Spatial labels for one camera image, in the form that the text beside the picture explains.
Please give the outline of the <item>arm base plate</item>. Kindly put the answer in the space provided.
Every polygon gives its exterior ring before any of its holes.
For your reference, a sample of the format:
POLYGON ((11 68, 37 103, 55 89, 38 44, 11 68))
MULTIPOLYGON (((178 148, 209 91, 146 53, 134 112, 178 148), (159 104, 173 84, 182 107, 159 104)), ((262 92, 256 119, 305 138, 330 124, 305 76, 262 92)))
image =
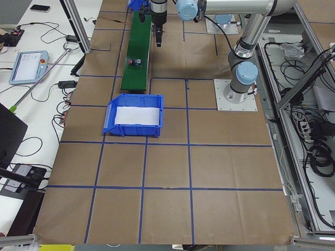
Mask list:
POLYGON ((230 86, 230 79, 214 79, 218 111, 256 112, 257 105, 252 87, 244 94, 235 93, 230 86))
POLYGON ((206 20, 206 29, 208 34, 221 34, 221 30, 218 28, 220 27, 227 35, 237 35, 238 26, 240 26, 240 22, 235 20, 234 15, 232 15, 232 20, 230 24, 227 25, 219 25, 214 20, 214 15, 207 15, 213 22, 208 19, 206 20))

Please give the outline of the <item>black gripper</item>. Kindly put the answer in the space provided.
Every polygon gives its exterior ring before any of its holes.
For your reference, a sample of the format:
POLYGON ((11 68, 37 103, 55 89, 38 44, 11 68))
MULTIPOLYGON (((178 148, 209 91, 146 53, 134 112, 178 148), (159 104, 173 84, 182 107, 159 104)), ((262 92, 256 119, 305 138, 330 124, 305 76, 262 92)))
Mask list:
POLYGON ((141 22, 145 21, 146 15, 151 15, 151 20, 155 24, 155 42, 157 47, 161 47, 162 45, 162 26, 167 20, 167 10, 167 0, 142 1, 138 10, 141 22))

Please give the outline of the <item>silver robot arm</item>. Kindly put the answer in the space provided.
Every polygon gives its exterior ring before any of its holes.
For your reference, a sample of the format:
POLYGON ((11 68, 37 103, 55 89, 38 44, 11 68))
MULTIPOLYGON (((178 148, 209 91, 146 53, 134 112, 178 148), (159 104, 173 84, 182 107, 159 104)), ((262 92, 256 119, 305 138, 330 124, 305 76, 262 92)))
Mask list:
POLYGON ((219 25, 227 25, 232 20, 232 14, 216 14, 214 20, 219 25))
POLYGON ((176 1, 176 11, 183 21, 198 22, 206 15, 250 14, 237 45, 228 54, 232 80, 224 89, 224 97, 233 104, 244 102, 248 90, 254 84, 259 70, 250 62, 261 33, 273 16, 290 10, 295 1, 286 0, 227 0, 227 1, 176 1))

